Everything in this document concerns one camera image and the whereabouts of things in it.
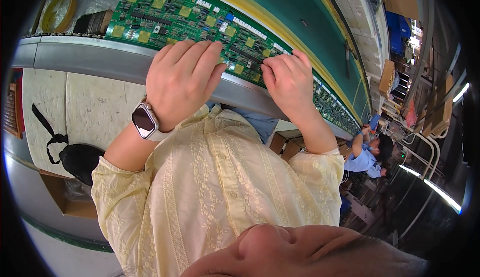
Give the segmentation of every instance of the white watch strap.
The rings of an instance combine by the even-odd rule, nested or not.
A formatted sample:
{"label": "white watch strap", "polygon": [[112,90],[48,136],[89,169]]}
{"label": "white watch strap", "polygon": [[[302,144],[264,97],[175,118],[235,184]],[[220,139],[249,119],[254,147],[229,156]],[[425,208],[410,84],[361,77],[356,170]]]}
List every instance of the white watch strap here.
{"label": "white watch strap", "polygon": [[149,141],[152,141],[152,142],[161,142],[163,141],[165,138],[167,138],[168,136],[170,136],[173,131],[175,131],[175,129],[171,130],[169,133],[163,133],[163,132],[160,132],[159,130],[155,131],[152,135],[150,135],[149,138],[147,138]]}

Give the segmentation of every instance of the watch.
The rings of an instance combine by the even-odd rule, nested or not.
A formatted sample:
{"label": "watch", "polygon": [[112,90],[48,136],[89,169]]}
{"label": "watch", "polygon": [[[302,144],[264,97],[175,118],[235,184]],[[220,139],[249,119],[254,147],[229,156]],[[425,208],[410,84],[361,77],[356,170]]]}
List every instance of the watch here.
{"label": "watch", "polygon": [[152,106],[148,104],[146,100],[147,98],[144,98],[137,105],[131,114],[131,121],[135,125],[135,128],[142,139],[153,142],[161,142],[171,135],[173,130],[168,133],[159,131],[159,120],[155,116]]}

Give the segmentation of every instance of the yellow tape roll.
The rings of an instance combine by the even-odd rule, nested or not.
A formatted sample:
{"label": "yellow tape roll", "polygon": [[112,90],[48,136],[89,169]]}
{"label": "yellow tape roll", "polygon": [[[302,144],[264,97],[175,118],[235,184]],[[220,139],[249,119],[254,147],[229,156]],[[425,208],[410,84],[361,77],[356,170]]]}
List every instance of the yellow tape roll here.
{"label": "yellow tape roll", "polygon": [[72,20],[72,17],[75,14],[75,9],[77,8],[77,0],[70,0],[67,14],[65,14],[65,17],[63,18],[60,25],[58,25],[58,27],[55,29],[53,29],[53,26],[51,26],[51,24],[56,21],[55,19],[57,16],[57,11],[54,12],[54,9],[57,7],[57,5],[61,4],[62,1],[63,0],[52,0],[51,3],[46,8],[45,13],[43,15],[43,19],[42,19],[43,32],[46,32],[46,33],[63,32],[65,31],[65,29],[67,29],[68,24],[70,23],[70,21]]}

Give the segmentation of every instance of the black bag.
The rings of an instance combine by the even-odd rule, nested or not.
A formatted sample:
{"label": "black bag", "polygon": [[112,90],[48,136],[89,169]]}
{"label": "black bag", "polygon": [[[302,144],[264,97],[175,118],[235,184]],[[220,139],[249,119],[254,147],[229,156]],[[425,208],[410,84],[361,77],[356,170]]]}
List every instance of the black bag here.
{"label": "black bag", "polygon": [[50,154],[49,145],[54,142],[64,142],[68,144],[68,136],[55,134],[47,119],[39,112],[37,107],[32,104],[33,114],[38,118],[40,123],[52,135],[52,139],[46,144],[46,153],[50,162],[54,165],[60,163],[70,174],[79,179],[84,184],[93,185],[92,172],[99,165],[100,156],[105,154],[105,151],[89,146],[87,144],[69,144],[63,151],[60,152],[60,160],[55,161]]}

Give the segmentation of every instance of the circuit board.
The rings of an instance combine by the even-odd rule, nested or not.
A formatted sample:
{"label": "circuit board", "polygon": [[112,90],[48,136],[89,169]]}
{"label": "circuit board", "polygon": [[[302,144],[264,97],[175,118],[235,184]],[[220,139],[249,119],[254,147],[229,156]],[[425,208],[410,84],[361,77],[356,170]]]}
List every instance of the circuit board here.
{"label": "circuit board", "polygon": [[[218,40],[223,44],[218,62],[227,64],[228,73],[263,88],[262,61],[292,52],[273,33],[220,0],[120,0],[105,38],[156,50],[186,39]],[[313,72],[317,109],[347,132],[357,132],[356,120]]]}

